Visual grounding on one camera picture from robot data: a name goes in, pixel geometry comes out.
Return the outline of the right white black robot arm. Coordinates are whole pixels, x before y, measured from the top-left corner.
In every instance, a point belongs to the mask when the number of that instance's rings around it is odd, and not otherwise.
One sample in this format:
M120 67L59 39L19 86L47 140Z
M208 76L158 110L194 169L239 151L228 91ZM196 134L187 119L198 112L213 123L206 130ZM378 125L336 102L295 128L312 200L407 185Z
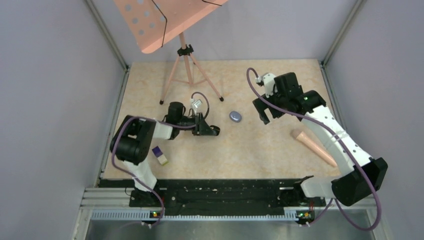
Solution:
M308 127L336 162L337 177L308 176L295 186L293 200L307 206L315 197L335 198L344 206L352 206L380 190L387 162L364 151L337 122L323 97L315 90L303 91L294 72L276 76L255 76L264 94L253 100L259 118L269 124L265 110L274 119L290 114Z

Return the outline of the purple earbud charging case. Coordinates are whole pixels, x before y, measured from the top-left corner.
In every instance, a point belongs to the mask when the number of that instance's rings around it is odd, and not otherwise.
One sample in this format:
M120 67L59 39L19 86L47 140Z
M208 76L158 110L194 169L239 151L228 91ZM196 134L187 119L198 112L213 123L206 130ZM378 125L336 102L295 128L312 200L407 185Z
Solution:
M229 113L229 118L235 123L240 123L243 119L242 115L237 111L231 111Z

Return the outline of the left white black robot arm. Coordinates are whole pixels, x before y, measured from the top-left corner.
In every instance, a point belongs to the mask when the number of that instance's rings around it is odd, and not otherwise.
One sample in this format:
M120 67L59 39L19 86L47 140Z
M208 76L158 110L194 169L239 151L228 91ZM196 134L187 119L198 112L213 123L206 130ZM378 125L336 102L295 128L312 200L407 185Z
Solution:
M154 176L147 156L153 139L173 140L180 131L190 131L194 136L217 137L221 129L209 125L201 112L185 116L185 106L181 102L171 102L164 121L127 115L109 145L109 150L122 161L126 168L119 168L129 174L135 188L143 191L141 200L149 207L160 202L160 193L155 190L157 178Z

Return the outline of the black earbud charging case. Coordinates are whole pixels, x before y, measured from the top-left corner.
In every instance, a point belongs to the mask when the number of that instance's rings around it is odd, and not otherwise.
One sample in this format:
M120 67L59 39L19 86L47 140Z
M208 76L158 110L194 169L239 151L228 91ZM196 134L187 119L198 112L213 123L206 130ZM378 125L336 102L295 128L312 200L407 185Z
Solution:
M214 136L218 136L221 132L221 129L216 125L210 125L211 130L214 132Z

